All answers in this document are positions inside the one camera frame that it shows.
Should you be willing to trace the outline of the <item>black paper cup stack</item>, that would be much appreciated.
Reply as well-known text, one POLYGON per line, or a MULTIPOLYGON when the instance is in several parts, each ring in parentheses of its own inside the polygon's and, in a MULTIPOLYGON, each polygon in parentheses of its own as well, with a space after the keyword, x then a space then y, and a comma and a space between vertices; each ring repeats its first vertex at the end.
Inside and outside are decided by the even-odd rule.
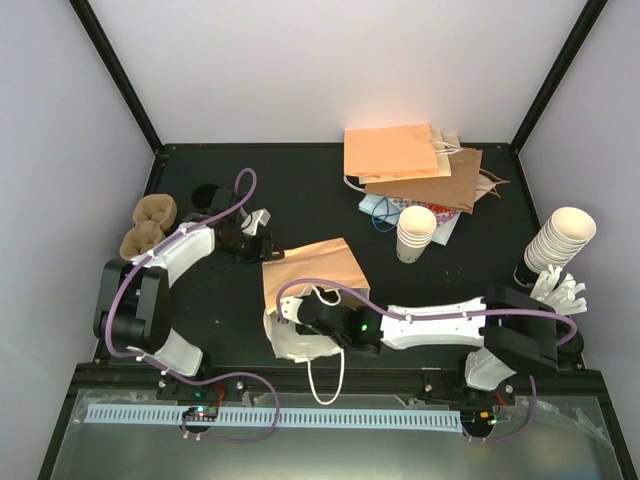
POLYGON ((215 184, 202 184, 194 189, 191 194, 191 203, 196 210, 208 210, 214 200, 219 187, 215 184))

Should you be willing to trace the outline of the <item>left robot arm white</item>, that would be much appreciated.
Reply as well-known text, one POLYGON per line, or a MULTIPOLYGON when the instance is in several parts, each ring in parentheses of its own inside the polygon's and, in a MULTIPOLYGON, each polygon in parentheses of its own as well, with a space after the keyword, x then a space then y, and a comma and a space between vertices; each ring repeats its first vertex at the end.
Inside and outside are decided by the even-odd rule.
POLYGON ((214 252, 256 263, 283 257, 266 227, 270 213, 244 210, 236 191, 218 190, 210 204, 183 219, 172 197, 143 198, 121 256, 103 268, 93 333, 113 356, 146 359, 180 375, 179 386, 193 399, 214 388, 205 354, 173 327, 171 287, 214 252))

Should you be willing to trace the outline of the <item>pulp cup carrier stack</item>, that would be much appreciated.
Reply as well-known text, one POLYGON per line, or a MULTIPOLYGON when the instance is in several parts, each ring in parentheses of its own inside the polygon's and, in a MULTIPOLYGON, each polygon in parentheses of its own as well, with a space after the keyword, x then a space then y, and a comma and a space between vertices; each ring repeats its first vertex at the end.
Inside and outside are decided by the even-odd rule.
POLYGON ((134 226, 119 249, 120 257, 130 260, 157 246, 166 238, 177 215, 177 204, 168 194, 144 196, 134 209, 134 226))

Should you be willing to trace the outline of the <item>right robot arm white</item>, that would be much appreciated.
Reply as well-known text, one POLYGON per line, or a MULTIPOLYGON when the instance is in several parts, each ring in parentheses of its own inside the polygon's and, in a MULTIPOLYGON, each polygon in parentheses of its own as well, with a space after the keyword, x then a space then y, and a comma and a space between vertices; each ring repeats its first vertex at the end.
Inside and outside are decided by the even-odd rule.
POLYGON ((284 318, 300 335, 321 336, 344 352, 377 356, 424 346, 466 346, 472 351, 454 379, 457 396, 476 403, 503 381, 521 373, 558 369, 553 309, 523 293, 491 286, 465 302, 433 307, 389 306, 384 314, 368 306, 351 308, 319 287, 280 301, 284 318))

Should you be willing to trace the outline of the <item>tall white cup stack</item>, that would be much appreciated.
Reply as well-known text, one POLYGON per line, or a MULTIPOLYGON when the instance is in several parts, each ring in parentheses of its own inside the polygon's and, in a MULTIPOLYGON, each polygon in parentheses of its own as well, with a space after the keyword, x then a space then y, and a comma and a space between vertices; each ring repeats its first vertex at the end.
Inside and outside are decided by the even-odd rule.
POLYGON ((594 238, 595 220, 584 210, 561 207, 553 212, 526 246, 514 269, 515 282, 531 289, 549 266, 564 268, 594 238))

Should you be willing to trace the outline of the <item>light blue paper bag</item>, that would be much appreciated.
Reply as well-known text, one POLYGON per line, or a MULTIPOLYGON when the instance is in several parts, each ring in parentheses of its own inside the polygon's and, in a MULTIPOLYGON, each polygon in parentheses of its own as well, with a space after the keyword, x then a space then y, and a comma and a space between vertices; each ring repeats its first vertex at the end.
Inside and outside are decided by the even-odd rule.
POLYGON ((401 209, 387 197, 373 194, 366 194, 359 202, 358 209, 370 217, 373 227, 381 233, 393 231, 401 214, 401 209))

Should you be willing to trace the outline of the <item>checkered paper bag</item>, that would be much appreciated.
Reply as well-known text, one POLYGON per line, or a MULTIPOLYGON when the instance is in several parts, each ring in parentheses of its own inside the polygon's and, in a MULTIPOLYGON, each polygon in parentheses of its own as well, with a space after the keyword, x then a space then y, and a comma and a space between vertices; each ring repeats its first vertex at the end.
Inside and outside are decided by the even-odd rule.
POLYGON ((400 199, 395 200, 394 203, 401 210, 410 206, 421 206, 430 210, 436 217, 436 229, 433 233, 432 241, 441 246, 446 246, 449 242, 461 215, 461 212, 458 210, 426 202, 400 199))

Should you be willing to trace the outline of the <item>white paper cup stack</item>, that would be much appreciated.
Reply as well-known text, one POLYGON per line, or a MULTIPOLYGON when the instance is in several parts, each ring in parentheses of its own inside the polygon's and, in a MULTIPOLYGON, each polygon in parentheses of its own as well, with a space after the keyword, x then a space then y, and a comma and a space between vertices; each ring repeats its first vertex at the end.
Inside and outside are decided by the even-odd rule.
POLYGON ((415 263, 432 240, 437 226, 435 215, 422 206, 405 208, 396 224, 396 255, 405 263, 415 263))

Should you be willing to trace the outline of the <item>orange paper bag stack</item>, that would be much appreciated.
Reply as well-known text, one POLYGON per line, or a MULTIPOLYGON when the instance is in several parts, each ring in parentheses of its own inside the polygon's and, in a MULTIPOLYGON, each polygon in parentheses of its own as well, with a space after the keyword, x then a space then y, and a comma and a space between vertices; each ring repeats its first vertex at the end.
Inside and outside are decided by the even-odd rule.
POLYGON ((368 184, 449 177, 450 156, 462 151, 428 124, 344 131, 343 181, 362 192, 368 184))

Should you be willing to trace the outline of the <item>brown kraft paper bag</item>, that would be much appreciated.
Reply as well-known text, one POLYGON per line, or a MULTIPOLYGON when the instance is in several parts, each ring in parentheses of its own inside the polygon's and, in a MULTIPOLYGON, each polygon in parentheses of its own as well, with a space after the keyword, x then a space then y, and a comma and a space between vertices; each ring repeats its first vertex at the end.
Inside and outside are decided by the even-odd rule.
POLYGON ((371 183, 367 194, 425 202, 472 214, 483 151, 463 148, 450 156, 451 175, 371 183))

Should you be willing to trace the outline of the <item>black lid stack right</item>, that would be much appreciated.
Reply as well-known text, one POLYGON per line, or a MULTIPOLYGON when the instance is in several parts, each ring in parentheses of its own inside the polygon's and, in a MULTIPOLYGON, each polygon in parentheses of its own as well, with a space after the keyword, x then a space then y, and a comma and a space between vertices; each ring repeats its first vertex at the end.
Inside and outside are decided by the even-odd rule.
POLYGON ((577 332, 570 340, 557 347, 558 363, 565 364, 579 360, 584 350, 584 339, 577 332))

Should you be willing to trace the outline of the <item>orange paper bag white handles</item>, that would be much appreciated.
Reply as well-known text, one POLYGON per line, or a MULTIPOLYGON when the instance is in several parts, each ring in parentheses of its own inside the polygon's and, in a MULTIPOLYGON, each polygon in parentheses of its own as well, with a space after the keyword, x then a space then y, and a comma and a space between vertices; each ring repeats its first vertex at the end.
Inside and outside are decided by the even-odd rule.
POLYGON ((353 297, 339 287, 326 284, 330 280, 356 290, 367 297, 369 283, 353 252, 343 238, 325 240, 285 251, 285 257, 262 266, 265 311, 263 326, 275 356, 294 363, 304 363, 311 394, 322 406, 334 403, 342 390, 345 375, 345 350, 328 337, 300 335, 296 324, 278 321, 279 301, 283 297, 305 297, 311 293, 322 295, 331 305, 356 304, 353 297), (315 389, 311 362, 323 357, 338 356, 340 370, 338 386, 333 397, 321 399, 315 389))

